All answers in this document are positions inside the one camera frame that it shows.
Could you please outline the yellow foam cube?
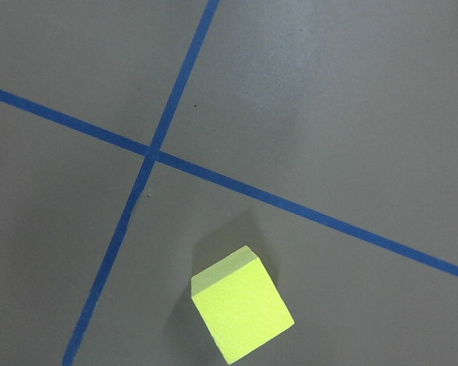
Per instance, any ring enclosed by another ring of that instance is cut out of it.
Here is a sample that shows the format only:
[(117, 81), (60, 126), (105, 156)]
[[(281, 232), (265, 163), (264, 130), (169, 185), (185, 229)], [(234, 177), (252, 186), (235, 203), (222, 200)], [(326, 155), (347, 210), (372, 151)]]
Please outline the yellow foam cube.
[(191, 298), (229, 365), (295, 324), (260, 257), (249, 246), (195, 274)]

